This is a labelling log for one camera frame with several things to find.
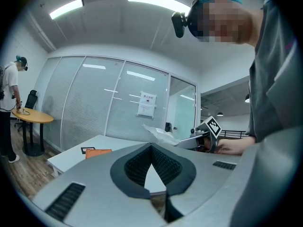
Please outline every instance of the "railing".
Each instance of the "railing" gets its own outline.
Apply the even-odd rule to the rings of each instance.
[[[242,139],[244,137],[247,137],[245,134],[245,131],[221,131],[220,138],[226,138],[226,139]]]

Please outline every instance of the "neck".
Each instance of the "neck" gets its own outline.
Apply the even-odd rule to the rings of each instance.
[[[263,16],[263,10],[250,12],[250,29],[245,43],[253,47],[256,47],[259,41]]]

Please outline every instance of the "yellow round table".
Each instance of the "yellow round table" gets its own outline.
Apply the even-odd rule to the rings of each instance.
[[[17,109],[14,108],[11,112],[17,118],[22,121],[22,130],[23,130],[23,152],[31,157],[37,157],[44,153],[44,144],[43,144],[43,124],[51,123],[53,117],[49,116],[46,113],[37,111],[30,108],[24,108],[25,111],[29,112],[30,115],[24,115],[17,112]],[[27,146],[27,125],[26,122],[30,123],[30,147]],[[40,124],[40,145],[33,142],[33,123]]]

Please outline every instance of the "white t-shirt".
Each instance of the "white t-shirt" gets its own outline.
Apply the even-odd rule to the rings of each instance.
[[[18,85],[18,69],[14,62],[10,62],[9,64],[4,66],[4,74],[3,74],[3,91],[4,98],[0,100],[0,111],[7,112],[11,111],[16,104],[16,99],[12,99],[13,96],[13,88],[12,86]]]

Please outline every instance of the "orange folder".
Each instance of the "orange folder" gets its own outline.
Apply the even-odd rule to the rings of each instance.
[[[85,159],[112,152],[111,149],[86,149]]]

